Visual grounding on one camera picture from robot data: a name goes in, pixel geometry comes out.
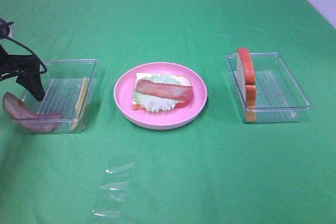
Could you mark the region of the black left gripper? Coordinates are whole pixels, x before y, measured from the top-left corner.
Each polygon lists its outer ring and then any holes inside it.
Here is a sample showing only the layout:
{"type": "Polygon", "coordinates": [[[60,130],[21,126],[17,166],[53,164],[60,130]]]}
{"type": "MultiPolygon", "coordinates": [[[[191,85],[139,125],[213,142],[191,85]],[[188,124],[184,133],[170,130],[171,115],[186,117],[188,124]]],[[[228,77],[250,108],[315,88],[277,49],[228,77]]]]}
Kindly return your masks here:
{"type": "Polygon", "coordinates": [[[45,97],[43,85],[39,74],[39,58],[27,46],[16,43],[30,52],[29,55],[11,55],[1,45],[1,81],[17,77],[16,83],[20,84],[37,100],[45,97]]]}

